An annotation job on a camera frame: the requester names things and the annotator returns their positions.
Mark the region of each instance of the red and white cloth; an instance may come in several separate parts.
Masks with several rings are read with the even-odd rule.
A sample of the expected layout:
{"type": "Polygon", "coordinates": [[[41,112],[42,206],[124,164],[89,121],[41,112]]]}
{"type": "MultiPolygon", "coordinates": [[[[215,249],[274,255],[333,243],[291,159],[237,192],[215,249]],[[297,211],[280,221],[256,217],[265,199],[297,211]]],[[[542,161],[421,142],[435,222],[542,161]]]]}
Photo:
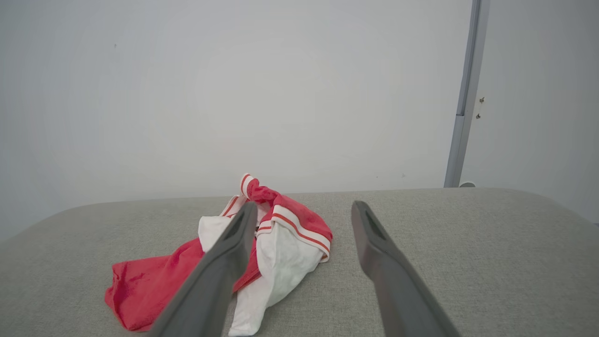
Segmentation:
{"type": "Polygon", "coordinates": [[[199,221],[198,239],[171,256],[126,261],[113,266],[113,286],[105,301],[128,330],[146,331],[201,257],[218,240],[241,206],[258,204],[256,239],[244,275],[235,283],[237,307],[229,336],[249,336],[264,311],[289,294],[330,256],[332,233],[318,214],[265,186],[249,174],[219,216],[199,221]]]}

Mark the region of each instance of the fabric surface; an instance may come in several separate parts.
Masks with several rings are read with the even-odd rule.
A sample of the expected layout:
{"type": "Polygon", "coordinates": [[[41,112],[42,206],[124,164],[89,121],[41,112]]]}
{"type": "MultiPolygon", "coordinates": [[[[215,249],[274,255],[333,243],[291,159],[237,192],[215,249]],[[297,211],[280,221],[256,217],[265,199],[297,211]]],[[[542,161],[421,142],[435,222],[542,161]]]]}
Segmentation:
{"type": "MultiPolygon", "coordinates": [[[[254,335],[260,329],[265,310],[285,298],[319,263],[329,260],[333,238],[331,229],[318,214],[261,186],[248,173],[241,178],[240,191],[241,195],[229,201],[221,218],[236,214],[247,201],[258,204],[256,249],[252,254],[258,260],[261,275],[237,293],[229,337],[254,335]]],[[[202,229],[211,227],[202,225],[202,219],[198,227],[200,239],[202,229]]]]}
{"type": "MultiPolygon", "coordinates": [[[[591,336],[599,228],[554,201],[507,189],[289,194],[335,233],[329,262],[266,310],[257,336],[382,336],[350,224],[366,201],[463,336],[591,336]]],[[[0,245],[0,335],[138,336],[102,300],[111,265],[171,254],[229,198],[95,204],[0,245]]],[[[224,335],[231,326],[229,306],[224,335]]]]}
{"type": "MultiPolygon", "coordinates": [[[[204,256],[199,239],[193,239],[166,256],[123,261],[113,265],[113,283],[104,301],[127,330],[148,331],[204,256]]],[[[256,241],[252,247],[256,255],[256,241]]],[[[233,285],[238,291],[260,276],[257,259],[233,285]]]]}

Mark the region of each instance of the white stripe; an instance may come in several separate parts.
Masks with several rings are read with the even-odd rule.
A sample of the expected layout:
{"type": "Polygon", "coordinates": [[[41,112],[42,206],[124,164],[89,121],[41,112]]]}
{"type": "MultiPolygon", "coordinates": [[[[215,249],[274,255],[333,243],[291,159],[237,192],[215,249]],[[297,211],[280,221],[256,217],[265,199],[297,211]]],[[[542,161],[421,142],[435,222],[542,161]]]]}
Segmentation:
{"type": "Polygon", "coordinates": [[[329,249],[329,252],[327,252],[318,243],[307,240],[307,239],[299,236],[297,231],[295,231],[295,229],[293,227],[291,227],[291,225],[289,225],[285,220],[283,220],[277,216],[273,216],[273,218],[272,218],[273,221],[276,221],[278,224],[280,224],[280,225],[286,227],[288,230],[290,230],[291,233],[293,233],[298,238],[298,240],[305,242],[309,245],[312,245],[316,248],[319,248],[323,253],[325,253],[326,258],[324,258],[321,262],[326,262],[329,259],[328,255],[330,254],[330,250],[331,250],[331,242],[329,241],[329,239],[327,239],[325,236],[323,236],[319,233],[307,230],[304,227],[302,227],[300,224],[300,219],[298,219],[298,217],[293,212],[291,212],[289,209],[287,209],[281,205],[274,205],[273,213],[281,214],[282,216],[287,218],[289,221],[291,221],[296,226],[297,231],[300,232],[303,236],[307,236],[307,237],[314,239],[314,240],[322,243],[323,245],[325,245],[329,249]]]}
{"type": "Polygon", "coordinates": [[[244,197],[243,195],[233,195],[233,198],[231,198],[231,200],[229,200],[229,203],[226,205],[225,209],[220,213],[221,216],[227,216],[229,214],[235,214],[237,212],[239,212],[239,210],[241,209],[241,207],[243,206],[243,204],[246,203],[247,198],[244,197]],[[235,201],[235,204],[233,204],[233,207],[231,207],[231,209],[229,210],[229,212],[225,213],[227,209],[229,209],[231,202],[233,202],[233,199],[237,197],[237,200],[235,201]]]}
{"type": "Polygon", "coordinates": [[[247,186],[250,185],[250,181],[254,180],[254,177],[252,176],[247,176],[246,180],[243,182],[243,185],[241,186],[241,193],[243,195],[245,195],[247,198],[249,198],[247,196],[247,186]]]}
{"type": "Polygon", "coordinates": [[[260,226],[256,230],[256,237],[258,237],[260,234],[266,234],[266,233],[272,232],[273,226],[274,226],[274,221],[272,221],[272,220],[266,220],[266,221],[260,222],[260,226]]]}

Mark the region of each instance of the white wall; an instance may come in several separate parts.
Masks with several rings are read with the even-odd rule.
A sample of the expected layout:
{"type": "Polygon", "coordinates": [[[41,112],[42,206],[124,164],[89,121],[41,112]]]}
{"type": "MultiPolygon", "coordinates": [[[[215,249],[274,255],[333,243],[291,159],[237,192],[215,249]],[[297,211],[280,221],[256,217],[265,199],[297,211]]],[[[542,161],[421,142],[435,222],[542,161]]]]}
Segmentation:
{"type": "Polygon", "coordinates": [[[0,239],[84,204],[231,195],[245,171],[443,185],[469,0],[0,6],[0,239]]]}
{"type": "Polygon", "coordinates": [[[599,222],[599,2],[493,1],[462,181],[599,222]]]}

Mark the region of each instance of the white cloth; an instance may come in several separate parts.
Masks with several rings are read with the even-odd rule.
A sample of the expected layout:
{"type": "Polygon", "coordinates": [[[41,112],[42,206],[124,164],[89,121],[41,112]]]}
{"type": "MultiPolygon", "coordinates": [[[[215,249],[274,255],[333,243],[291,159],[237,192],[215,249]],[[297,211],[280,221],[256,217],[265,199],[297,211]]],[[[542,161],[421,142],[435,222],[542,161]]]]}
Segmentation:
{"type": "MultiPolygon", "coordinates": [[[[263,216],[264,208],[259,209],[263,216]]],[[[204,252],[212,248],[229,222],[231,218],[226,216],[200,219],[198,236],[204,252]]],[[[286,227],[276,221],[271,221],[271,225],[272,231],[260,234],[256,240],[256,257],[262,276],[238,292],[230,337],[258,332],[266,308],[285,298],[307,273],[314,271],[323,257],[322,250],[298,240],[286,227]]]]}

